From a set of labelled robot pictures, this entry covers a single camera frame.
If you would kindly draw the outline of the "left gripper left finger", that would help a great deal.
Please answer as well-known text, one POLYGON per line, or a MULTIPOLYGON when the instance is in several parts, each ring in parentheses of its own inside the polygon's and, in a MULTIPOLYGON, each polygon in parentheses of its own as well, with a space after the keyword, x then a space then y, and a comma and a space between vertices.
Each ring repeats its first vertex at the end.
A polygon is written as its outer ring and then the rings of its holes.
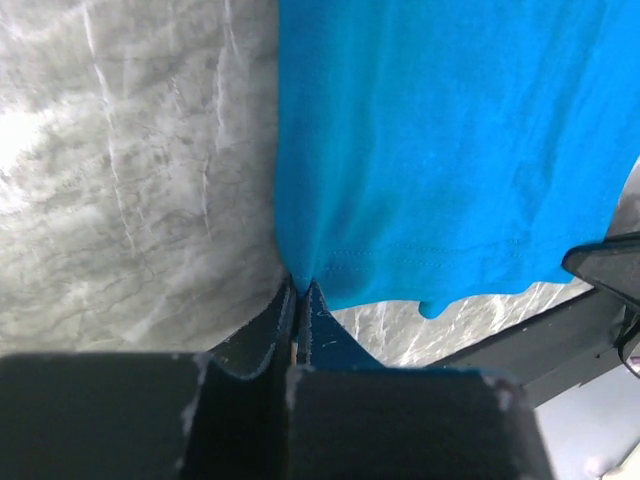
POLYGON ((1 359, 5 479, 271 479, 296 295, 205 352, 1 359))

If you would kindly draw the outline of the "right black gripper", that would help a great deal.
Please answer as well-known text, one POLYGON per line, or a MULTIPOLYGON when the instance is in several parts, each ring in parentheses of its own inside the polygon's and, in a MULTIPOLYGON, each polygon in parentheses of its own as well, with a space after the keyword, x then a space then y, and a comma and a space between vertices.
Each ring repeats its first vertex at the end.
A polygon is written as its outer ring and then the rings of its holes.
POLYGON ((598 290, 620 299, 639 312, 639 232, 605 239, 569 250, 562 267, 598 290))

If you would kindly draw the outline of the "blue t shirt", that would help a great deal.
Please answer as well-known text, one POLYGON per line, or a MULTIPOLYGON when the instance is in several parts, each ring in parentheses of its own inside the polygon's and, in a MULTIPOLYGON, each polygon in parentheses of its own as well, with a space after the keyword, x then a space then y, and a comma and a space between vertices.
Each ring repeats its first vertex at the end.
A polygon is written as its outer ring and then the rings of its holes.
POLYGON ((283 1, 275 225, 334 310, 566 283, 639 156, 635 1, 283 1))

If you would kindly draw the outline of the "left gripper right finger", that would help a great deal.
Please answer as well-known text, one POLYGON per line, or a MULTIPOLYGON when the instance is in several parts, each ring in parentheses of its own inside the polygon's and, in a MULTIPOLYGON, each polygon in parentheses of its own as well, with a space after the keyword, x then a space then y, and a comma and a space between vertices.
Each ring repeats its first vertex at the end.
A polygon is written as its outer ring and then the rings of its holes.
POLYGON ((286 381, 289 479, 550 479, 520 385, 491 371, 389 368, 312 284, 286 381))

